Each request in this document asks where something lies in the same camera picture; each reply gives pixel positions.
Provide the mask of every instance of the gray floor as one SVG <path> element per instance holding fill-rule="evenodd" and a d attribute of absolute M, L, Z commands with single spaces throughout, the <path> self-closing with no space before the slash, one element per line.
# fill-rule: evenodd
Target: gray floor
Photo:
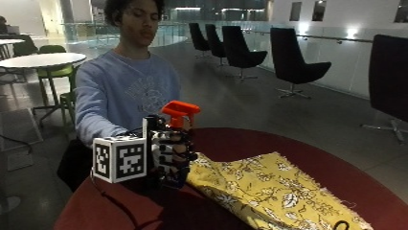
<path fill-rule="evenodd" d="M 36 40 L 37 46 L 47 43 L 63 43 L 63 39 Z M 87 58 L 109 49 L 89 49 L 85 44 L 66 47 Z M 224 77 L 238 70 L 228 66 L 216 68 L 218 58 L 194 58 L 198 52 L 188 42 L 151 48 L 151 52 L 164 57 L 179 72 L 182 101 L 202 108 L 196 127 L 240 127 L 296 139 L 353 164 L 408 203 L 408 147 L 397 144 L 388 131 L 360 128 L 360 124 L 388 123 L 388 116 L 376 112 L 366 100 L 312 84 L 300 87 L 312 100 L 280 100 L 273 88 L 287 88 L 289 84 L 267 70 L 245 70 L 259 78 L 239 82 Z M 24 83 L 12 83 L 13 79 L 10 75 L 0 77 L 0 95 L 8 95 L 0 97 L 0 112 L 42 103 L 34 72 Z M 57 80 L 55 84 L 57 92 L 69 90 L 65 80 Z M 0 216 L 1 230 L 50 229 L 70 197 L 67 187 L 54 174 L 67 145 L 58 111 L 45 120 L 41 133 L 43 142 L 33 146 L 33 166 L 8 172 L 5 158 L 12 151 L 0 152 L 0 188 L 8 196 L 21 198 L 12 212 Z"/>

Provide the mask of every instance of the dark red tabletop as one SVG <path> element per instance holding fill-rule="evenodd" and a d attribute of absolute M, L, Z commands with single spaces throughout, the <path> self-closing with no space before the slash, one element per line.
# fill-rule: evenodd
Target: dark red tabletop
<path fill-rule="evenodd" d="M 235 161 L 277 151 L 352 208 L 374 230 L 408 229 L 408 205 L 364 172 L 320 149 L 260 131 L 236 128 L 194 130 L 195 150 L 214 161 Z M 138 180 L 98 186 L 131 213 L 101 195 L 87 178 L 75 190 L 54 229 L 251 229 L 188 185 L 179 191 L 147 191 Z"/>

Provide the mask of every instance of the yellow cloth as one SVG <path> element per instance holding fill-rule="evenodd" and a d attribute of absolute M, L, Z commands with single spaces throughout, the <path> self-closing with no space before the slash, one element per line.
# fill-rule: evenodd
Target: yellow cloth
<path fill-rule="evenodd" d="M 277 152 L 234 162 L 212 162 L 199 153 L 187 183 L 253 229 L 331 230 L 340 220 L 349 229 L 372 229 Z"/>

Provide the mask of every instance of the window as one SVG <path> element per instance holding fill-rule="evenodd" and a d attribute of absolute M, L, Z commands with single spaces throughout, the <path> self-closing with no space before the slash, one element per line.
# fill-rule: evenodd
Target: window
<path fill-rule="evenodd" d="M 300 9 L 301 9 L 301 3 L 295 2 L 292 3 L 292 10 L 291 10 L 291 21 L 297 21 L 300 18 Z"/>
<path fill-rule="evenodd" d="M 325 9 L 327 9 L 327 1 L 316 1 L 313 15 L 311 18 L 312 21 L 323 21 Z"/>
<path fill-rule="evenodd" d="M 393 22 L 408 22 L 408 0 L 400 0 Z"/>

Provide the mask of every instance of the sweatshirt sleeve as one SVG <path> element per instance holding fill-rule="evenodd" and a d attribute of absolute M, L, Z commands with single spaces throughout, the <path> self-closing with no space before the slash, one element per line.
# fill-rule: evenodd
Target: sweatshirt sleeve
<path fill-rule="evenodd" d="M 103 71 L 85 62 L 77 72 L 75 129 L 81 142 L 91 148 L 93 138 L 110 137 L 127 131 L 107 119 L 107 96 Z"/>

